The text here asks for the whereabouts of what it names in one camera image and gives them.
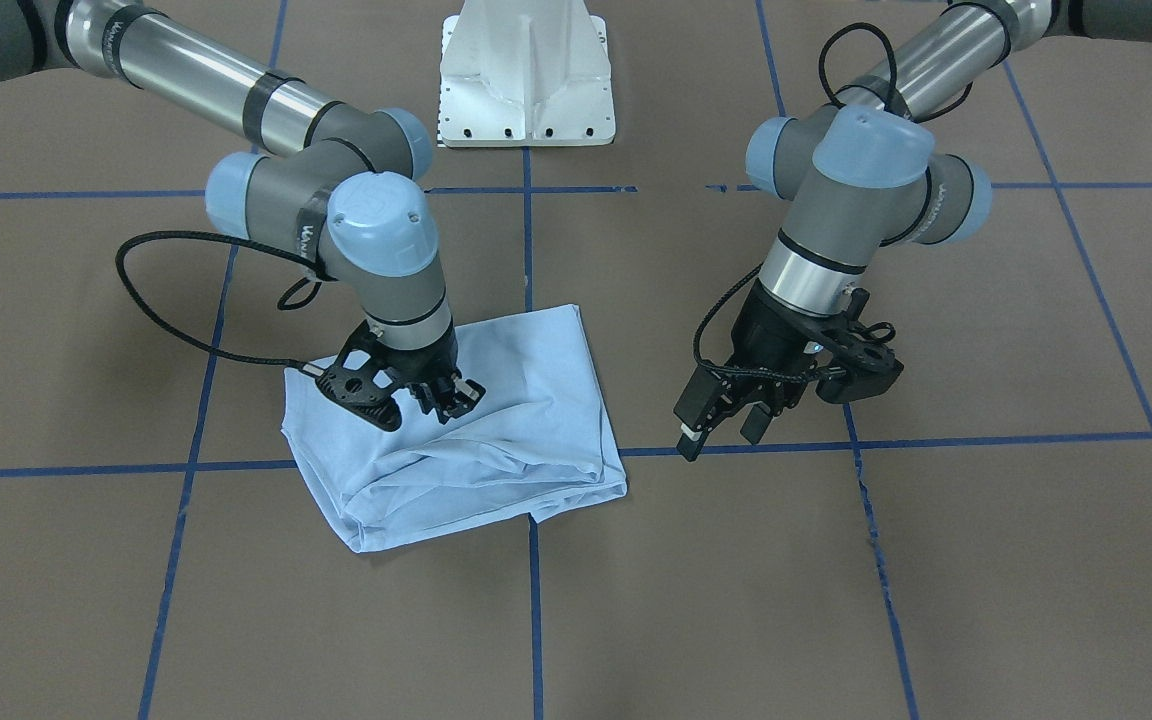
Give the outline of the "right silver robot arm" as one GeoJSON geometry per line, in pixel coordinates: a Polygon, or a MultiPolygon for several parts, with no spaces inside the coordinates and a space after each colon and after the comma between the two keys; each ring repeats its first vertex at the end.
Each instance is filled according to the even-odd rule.
{"type": "Polygon", "coordinates": [[[162,97],[247,138],[212,168],[212,232],[191,238],[294,263],[279,306],[353,288],[361,325],[329,364],[264,357],[310,377],[376,429],[401,427],[396,392],[448,423],[484,396],[461,373],[439,234],[419,179],[433,141],[407,111],[361,111],[141,1],[0,1],[0,82],[73,68],[162,97]]]}

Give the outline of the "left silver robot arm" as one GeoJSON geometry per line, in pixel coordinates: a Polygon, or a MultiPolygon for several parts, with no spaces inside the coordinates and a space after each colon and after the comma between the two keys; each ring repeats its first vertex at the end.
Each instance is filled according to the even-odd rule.
{"type": "Polygon", "coordinates": [[[840,88],[824,65],[827,101],[809,118],[771,118],[748,145],[748,177],[790,200],[759,268],[736,285],[748,296],[732,328],[732,356],[696,354],[675,406],[679,454],[692,461],[722,420],[746,414],[758,444],[808,388],[844,406],[890,389],[902,364],[888,323],[861,323],[861,278],[882,247],[965,240],[986,223],[992,183],[977,164],[937,154],[929,120],[973,81],[1047,37],[1152,44],[1152,1],[952,1],[895,47],[873,24],[882,63],[840,88]]]}

